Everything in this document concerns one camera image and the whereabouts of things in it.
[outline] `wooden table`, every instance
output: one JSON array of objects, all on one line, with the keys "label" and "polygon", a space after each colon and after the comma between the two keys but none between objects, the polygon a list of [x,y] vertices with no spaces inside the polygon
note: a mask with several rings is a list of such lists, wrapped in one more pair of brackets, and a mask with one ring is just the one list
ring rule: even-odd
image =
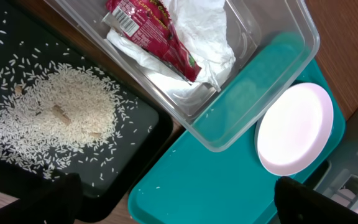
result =
[{"label": "wooden table", "polygon": [[[43,1],[18,0],[46,23],[59,30],[101,66],[114,72],[119,79],[147,94],[128,74],[119,68],[87,38],[62,19]],[[346,119],[358,108],[358,0],[306,0],[321,36],[316,60],[331,87]],[[172,143],[183,128],[177,121],[170,137]],[[107,219],[100,223],[135,223],[127,211],[126,195]],[[15,199],[0,194],[0,208]]]}]

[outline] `crumpled red package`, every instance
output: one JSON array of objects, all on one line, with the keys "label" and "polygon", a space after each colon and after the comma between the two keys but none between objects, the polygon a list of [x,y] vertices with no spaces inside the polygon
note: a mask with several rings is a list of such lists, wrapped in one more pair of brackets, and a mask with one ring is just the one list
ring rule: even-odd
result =
[{"label": "crumpled red package", "polygon": [[159,0],[109,0],[106,7],[130,41],[194,82],[199,67],[178,39],[170,15]]}]

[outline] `crumpled paper towel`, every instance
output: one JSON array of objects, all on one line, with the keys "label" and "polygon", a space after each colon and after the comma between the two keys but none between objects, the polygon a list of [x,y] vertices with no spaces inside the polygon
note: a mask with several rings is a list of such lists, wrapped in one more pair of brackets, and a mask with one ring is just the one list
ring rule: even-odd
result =
[{"label": "crumpled paper towel", "polygon": [[[167,7],[178,38],[190,51],[202,68],[196,82],[210,83],[217,91],[220,75],[228,75],[236,61],[234,52],[226,40],[225,0],[162,0]],[[108,36],[119,50],[135,59],[146,68],[163,75],[182,80],[183,78],[151,56],[141,47],[111,29]]]}]

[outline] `teal tray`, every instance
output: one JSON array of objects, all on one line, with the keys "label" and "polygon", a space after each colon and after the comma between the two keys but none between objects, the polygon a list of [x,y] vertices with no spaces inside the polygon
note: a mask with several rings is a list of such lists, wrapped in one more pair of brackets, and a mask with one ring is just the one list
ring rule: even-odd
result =
[{"label": "teal tray", "polygon": [[[326,147],[305,170],[304,182],[339,144],[345,119],[313,60],[295,83],[321,85],[334,106],[334,124]],[[186,131],[129,196],[129,211],[140,223],[267,223],[276,214],[277,176],[261,165],[254,146],[255,125],[229,149],[214,153]]]}]

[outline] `round bowl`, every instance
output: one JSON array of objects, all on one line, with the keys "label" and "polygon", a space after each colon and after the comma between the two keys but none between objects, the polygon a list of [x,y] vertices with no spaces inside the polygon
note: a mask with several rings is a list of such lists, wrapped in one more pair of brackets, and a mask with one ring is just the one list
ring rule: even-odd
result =
[{"label": "round bowl", "polygon": [[323,150],[333,121],[333,103],[324,88],[290,87],[258,121],[255,146],[262,165],[280,176],[302,171]]}]

